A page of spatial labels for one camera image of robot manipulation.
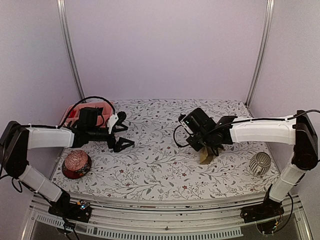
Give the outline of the tan beige underwear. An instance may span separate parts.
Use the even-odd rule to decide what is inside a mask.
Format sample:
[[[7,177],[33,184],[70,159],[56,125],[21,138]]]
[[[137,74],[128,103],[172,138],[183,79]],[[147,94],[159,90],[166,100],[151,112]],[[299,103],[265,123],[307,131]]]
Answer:
[[[219,148],[204,146],[200,150],[199,163],[201,165],[210,164],[214,160],[214,158],[218,156],[219,156]]]

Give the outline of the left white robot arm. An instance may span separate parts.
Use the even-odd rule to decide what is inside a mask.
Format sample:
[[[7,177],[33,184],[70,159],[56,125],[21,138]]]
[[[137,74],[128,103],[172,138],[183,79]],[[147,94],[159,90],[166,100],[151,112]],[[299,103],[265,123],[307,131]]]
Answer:
[[[59,126],[22,125],[16,121],[8,123],[0,139],[1,166],[6,173],[55,203],[55,209],[63,216],[74,213],[74,205],[63,198],[66,193],[52,183],[29,162],[30,152],[38,149],[79,149],[90,142],[105,142],[115,153],[133,146],[132,140],[120,137],[117,132],[126,131],[123,124],[126,114],[112,113],[109,116],[96,107],[83,107],[77,119]]]

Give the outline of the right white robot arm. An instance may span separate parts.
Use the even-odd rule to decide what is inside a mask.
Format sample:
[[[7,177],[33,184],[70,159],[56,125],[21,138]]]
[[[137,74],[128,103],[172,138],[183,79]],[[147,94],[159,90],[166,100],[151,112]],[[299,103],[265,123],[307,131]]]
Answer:
[[[242,142],[282,143],[293,146],[293,154],[280,178],[269,188],[266,201],[259,206],[262,218],[269,218],[278,210],[287,193],[318,162],[318,136],[308,117],[299,110],[283,117],[241,118],[223,116],[215,122],[201,108],[188,115],[180,115],[179,123],[190,135],[186,141],[196,151],[210,147],[214,152],[222,145]]]

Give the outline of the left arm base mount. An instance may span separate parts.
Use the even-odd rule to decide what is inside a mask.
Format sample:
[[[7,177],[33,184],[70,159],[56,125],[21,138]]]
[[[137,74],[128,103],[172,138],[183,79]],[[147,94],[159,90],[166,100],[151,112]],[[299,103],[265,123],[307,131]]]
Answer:
[[[63,191],[57,201],[48,201],[50,204],[48,212],[52,215],[62,217],[66,220],[74,220],[88,223],[92,214],[92,207],[89,202],[79,200],[71,202],[69,193]]]

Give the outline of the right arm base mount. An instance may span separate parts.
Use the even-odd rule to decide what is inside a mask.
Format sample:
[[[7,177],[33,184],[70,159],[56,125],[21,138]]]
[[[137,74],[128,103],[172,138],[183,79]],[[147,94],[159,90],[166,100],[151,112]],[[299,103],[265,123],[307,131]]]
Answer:
[[[251,223],[284,214],[281,202],[270,199],[270,188],[266,192],[262,203],[242,207],[240,217],[245,223]]]

